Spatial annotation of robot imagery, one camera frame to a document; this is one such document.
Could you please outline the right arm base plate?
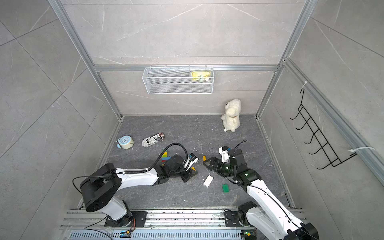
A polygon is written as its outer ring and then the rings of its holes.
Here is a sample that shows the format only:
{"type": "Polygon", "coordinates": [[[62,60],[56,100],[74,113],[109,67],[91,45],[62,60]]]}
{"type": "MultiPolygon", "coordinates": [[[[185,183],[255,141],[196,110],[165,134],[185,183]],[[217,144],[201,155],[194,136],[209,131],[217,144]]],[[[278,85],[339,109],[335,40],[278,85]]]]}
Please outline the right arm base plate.
{"type": "Polygon", "coordinates": [[[246,212],[243,210],[232,211],[229,209],[225,209],[223,211],[225,217],[225,224],[227,228],[235,228],[235,227],[252,227],[248,222],[246,212]]]}

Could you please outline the white long lego brick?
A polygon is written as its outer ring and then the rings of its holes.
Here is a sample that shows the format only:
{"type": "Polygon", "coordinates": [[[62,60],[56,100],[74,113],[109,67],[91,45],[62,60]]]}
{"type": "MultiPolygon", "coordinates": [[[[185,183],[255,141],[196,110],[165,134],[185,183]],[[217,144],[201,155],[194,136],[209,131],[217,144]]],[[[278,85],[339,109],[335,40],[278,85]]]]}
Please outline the white long lego brick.
{"type": "Polygon", "coordinates": [[[210,186],[210,184],[212,183],[213,179],[214,178],[211,175],[208,175],[207,178],[205,179],[204,183],[203,183],[203,186],[208,188],[210,186]]]}

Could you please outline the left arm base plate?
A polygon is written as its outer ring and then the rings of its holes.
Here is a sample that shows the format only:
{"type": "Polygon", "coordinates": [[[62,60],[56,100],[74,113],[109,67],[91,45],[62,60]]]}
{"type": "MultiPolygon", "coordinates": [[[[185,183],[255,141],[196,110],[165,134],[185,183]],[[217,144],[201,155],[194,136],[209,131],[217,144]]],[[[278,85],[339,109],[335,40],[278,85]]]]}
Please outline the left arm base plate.
{"type": "Polygon", "coordinates": [[[130,228],[136,226],[136,228],[143,228],[145,226],[147,214],[148,212],[146,211],[133,211],[117,221],[114,221],[110,216],[107,216],[104,226],[112,228],[130,228]]]}

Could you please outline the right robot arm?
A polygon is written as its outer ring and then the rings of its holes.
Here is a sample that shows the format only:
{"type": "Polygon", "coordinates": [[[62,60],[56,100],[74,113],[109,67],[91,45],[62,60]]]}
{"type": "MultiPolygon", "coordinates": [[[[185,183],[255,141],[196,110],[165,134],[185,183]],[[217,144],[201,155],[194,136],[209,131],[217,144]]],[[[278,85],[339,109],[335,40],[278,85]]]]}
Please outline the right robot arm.
{"type": "Polygon", "coordinates": [[[210,171],[226,178],[253,198],[238,208],[239,223],[257,228],[269,240],[318,240],[319,233],[311,224],[304,224],[292,214],[267,187],[262,177],[250,169],[244,154],[236,145],[219,148],[222,158],[211,157],[203,162],[210,171]]]}

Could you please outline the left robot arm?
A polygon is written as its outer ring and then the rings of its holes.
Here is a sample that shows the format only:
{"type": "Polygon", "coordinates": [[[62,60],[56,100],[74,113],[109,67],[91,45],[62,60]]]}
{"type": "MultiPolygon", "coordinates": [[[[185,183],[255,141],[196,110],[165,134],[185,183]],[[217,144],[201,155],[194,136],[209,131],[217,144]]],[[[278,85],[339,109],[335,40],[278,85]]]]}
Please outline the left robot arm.
{"type": "Polygon", "coordinates": [[[129,170],[105,164],[90,176],[82,176],[83,181],[75,189],[82,195],[86,211],[104,213],[108,227],[134,227],[136,219],[127,202],[115,196],[118,191],[137,186],[156,186],[177,177],[186,183],[197,174],[193,165],[199,159],[193,153],[186,153],[184,157],[174,155],[164,163],[161,162],[163,154],[173,146],[186,152],[182,144],[172,143],[148,168],[129,170]]]}

